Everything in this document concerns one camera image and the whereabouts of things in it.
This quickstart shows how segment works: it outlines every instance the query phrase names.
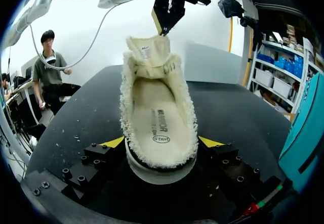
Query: yellow triangle marker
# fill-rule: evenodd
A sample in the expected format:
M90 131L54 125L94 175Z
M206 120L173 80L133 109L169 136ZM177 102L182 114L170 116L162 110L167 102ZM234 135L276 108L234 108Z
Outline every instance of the yellow triangle marker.
M204 137L200 137L198 136L199 139L207 146L207 147L215 147L215 146L224 146L223 143L220 143L220 142L214 142L212 140L209 140L207 138L204 138Z
M115 140L112 140L110 142L104 142L102 144L99 144L100 146L108 146L108 147L112 147L112 148L115 148L116 146L119 145L119 143L121 143L123 141L124 137L119 137Z

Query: gray t-shirt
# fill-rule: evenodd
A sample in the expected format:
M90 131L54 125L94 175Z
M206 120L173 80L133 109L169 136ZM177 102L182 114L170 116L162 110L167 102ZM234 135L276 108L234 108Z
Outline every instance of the gray t-shirt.
M57 67L66 66L66 62L60 53L55 52L56 61L51 64ZM41 81L42 87L62 84L61 71L46 66L40 58L37 58L34 66L33 81Z

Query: black hair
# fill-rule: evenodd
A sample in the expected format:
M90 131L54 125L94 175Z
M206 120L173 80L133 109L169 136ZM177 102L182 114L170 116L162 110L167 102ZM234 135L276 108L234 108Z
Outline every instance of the black hair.
M43 33L42 37L40 38L40 42L44 43L46 40L48 40L49 38L54 39L55 34L52 30L48 30L46 32Z
M7 79L7 74L2 73L1 74L1 80L4 81L5 79Z

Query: yellow cable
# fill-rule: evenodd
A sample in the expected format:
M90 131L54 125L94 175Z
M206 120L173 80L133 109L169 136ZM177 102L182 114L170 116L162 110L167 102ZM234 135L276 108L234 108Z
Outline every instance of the yellow cable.
M230 21L228 52L231 52L231 48L232 48L232 34L233 34L233 17L231 17L231 21Z
M250 47L249 47L249 58L251 58L251 56L252 56L252 40L253 40L253 29L250 28ZM246 68L246 70L245 70L244 80L243 80L243 82L242 82L242 86L245 86L246 83L247 83L248 73L249 73L249 70L250 70L250 65L251 65L251 63L248 61L247 68Z

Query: black platform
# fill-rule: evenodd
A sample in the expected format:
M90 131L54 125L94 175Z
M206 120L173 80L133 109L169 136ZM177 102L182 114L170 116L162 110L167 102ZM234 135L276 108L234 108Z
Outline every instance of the black platform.
M46 168L62 178L61 170L79 162L83 149L90 143L103 143L123 135L119 123L121 70L121 66L104 68L71 97L41 137L27 173ZM188 85L200 136L238 147L243 160L261 170L263 181L272 175L285 178L277 163L290 127L283 115L239 85ZM208 218L227 223L235 206L216 186L217 182L206 176L199 159L187 177L167 186L140 180L125 160L116 180L108 182L87 207L141 223Z

